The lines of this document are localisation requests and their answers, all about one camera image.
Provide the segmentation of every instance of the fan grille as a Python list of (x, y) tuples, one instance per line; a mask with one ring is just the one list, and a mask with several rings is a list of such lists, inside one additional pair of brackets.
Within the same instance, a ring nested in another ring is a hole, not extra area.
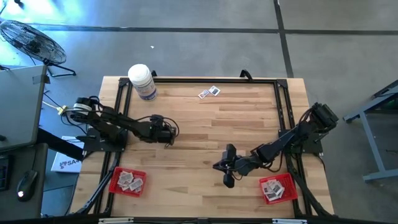
[(42, 62), (59, 65), (67, 60), (65, 51), (53, 39), (37, 29), (18, 21), (4, 21), (0, 33), (7, 42)]

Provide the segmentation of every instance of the container lid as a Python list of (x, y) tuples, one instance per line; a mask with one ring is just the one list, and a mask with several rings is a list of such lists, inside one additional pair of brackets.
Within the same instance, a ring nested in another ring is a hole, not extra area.
[(148, 82), (152, 78), (149, 68), (143, 64), (133, 65), (129, 71), (128, 76), (133, 84), (141, 85)]

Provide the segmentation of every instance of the computer mouse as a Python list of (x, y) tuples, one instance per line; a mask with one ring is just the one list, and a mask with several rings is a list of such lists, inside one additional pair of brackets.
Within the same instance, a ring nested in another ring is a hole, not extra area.
[(26, 171), (17, 186), (17, 197), (20, 202), (30, 200), (35, 192), (37, 172), (34, 170)]

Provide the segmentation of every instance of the desk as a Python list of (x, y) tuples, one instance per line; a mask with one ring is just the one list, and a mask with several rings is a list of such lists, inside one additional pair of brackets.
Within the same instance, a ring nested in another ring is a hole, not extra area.
[[(120, 77), (104, 77), (99, 98), (106, 106), (114, 106)], [(302, 79), (287, 79), (295, 122), (308, 108)], [(121, 167), (143, 170), (147, 183), (141, 198), (115, 195), (112, 216), (130, 217), (293, 217), (291, 202), (266, 205), (259, 188), (259, 179), (275, 175), (268, 170), (252, 171), (235, 183), (223, 185), (223, 174), (212, 164), (221, 158), (227, 143), (238, 154), (245, 155), (254, 147), (277, 139), (280, 129), (272, 85), (217, 83), (218, 96), (199, 99), (197, 94), (211, 83), (157, 83), (159, 92), (154, 101), (143, 101), (133, 91), (129, 116), (140, 118), (150, 114), (170, 117), (180, 126), (180, 136), (173, 146), (148, 144), (129, 134), (122, 154)], [(103, 153), (93, 153), (83, 161), (73, 197), (71, 212), (89, 199), (98, 185)], [(275, 159), (273, 169), (279, 165)], [(323, 166), (318, 158), (303, 155), (309, 189), (326, 210), (333, 213)], [(279, 173), (287, 172), (285, 161)], [(299, 201), (302, 200), (298, 190)], [(106, 204), (104, 191), (102, 208)]]
[[(0, 221), (40, 218), (48, 149), (46, 144), (36, 144), (1, 153), (12, 156), (13, 165), (9, 188), (0, 192)], [(17, 186), (24, 173), (32, 169), (33, 162), (33, 170), (38, 172), (35, 192), (29, 201), (20, 202), (17, 199)]]

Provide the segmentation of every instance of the fan stand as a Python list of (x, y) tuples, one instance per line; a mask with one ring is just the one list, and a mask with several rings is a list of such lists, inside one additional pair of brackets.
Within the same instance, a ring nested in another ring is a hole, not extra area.
[(51, 63), (51, 62), (50, 62), (49, 60), (47, 60), (47, 59), (44, 59), (43, 63), (44, 63), (44, 65), (46, 65), (46, 66), (55, 66), (55, 67), (62, 68), (62, 69), (64, 69), (64, 70), (67, 70), (67, 71), (70, 71), (70, 72), (71, 72), (71, 73), (66, 73), (66, 74), (54, 75), (54, 74), (51, 72), (50, 68), (48, 67), (47, 70), (49, 71), (49, 74), (50, 74), (51, 77), (64, 77), (64, 76), (69, 76), (69, 75), (73, 75), (73, 76), (76, 75), (76, 72), (75, 72), (74, 70), (69, 69), (69, 68), (65, 68), (65, 67), (60, 66), (60, 65), (56, 65), (56, 64), (54, 64), (54, 63)]

